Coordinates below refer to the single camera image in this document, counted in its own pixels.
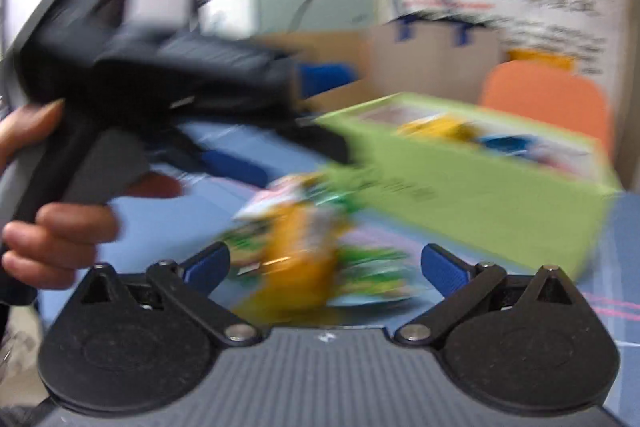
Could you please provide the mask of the person's left hand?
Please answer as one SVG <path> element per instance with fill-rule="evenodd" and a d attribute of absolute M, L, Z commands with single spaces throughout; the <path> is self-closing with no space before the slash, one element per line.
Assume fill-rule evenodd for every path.
<path fill-rule="evenodd" d="M 1 123 L 1 166 L 23 148 L 46 139 L 60 123 L 64 102 L 14 110 Z M 34 222 L 12 221 L 1 238 L 9 251 L 2 267 L 10 277 L 38 289 L 66 289 L 79 270 L 93 265 L 98 247 L 118 239 L 120 223 L 107 205 L 54 202 L 43 206 Z"/>

